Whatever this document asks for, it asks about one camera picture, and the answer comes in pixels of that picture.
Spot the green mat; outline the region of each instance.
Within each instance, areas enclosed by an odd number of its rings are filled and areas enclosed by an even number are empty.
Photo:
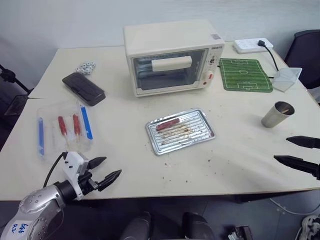
[[[223,87],[227,91],[261,92],[273,91],[272,84],[258,60],[220,58]]]

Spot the oven door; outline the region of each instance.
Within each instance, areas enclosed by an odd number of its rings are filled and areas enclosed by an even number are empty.
[[[206,48],[133,58],[137,94],[197,88],[207,53]]]

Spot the stainless steel cup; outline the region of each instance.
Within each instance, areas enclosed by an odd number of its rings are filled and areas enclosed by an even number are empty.
[[[261,123],[266,128],[273,128],[294,113],[295,109],[293,106],[287,102],[278,101],[262,118]]]

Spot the power strip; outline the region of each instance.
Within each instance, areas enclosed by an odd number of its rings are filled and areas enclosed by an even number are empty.
[[[263,46],[258,46],[259,40],[264,41],[265,46],[271,50],[274,46],[266,38],[251,38],[235,40],[233,46],[238,54],[266,52],[267,49]]]

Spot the white table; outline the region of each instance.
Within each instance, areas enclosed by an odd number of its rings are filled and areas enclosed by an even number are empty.
[[[267,75],[276,72],[267,52],[240,55],[228,43],[223,57],[258,59]],[[279,68],[286,67],[277,54],[275,59]],[[88,108],[94,142],[84,154],[88,158],[108,157],[92,171],[94,180],[123,170],[113,185],[85,198],[271,193],[320,187],[310,174],[273,158],[291,155],[318,163],[319,150],[286,141],[297,135],[320,138],[320,109],[300,82],[286,93],[226,91],[218,69],[213,83],[205,89],[137,98],[124,48],[94,47],[59,49],[31,93],[31,98],[40,99],[27,101],[0,152],[0,200],[20,200],[42,187],[52,162],[41,161],[37,156],[36,111],[75,98],[61,79],[84,61],[96,62],[89,78],[106,91],[105,100]],[[260,120],[277,101],[292,104],[296,113],[273,129],[264,128]],[[205,112],[217,138],[156,156],[145,124],[190,108]],[[58,165],[49,182],[63,180]]]

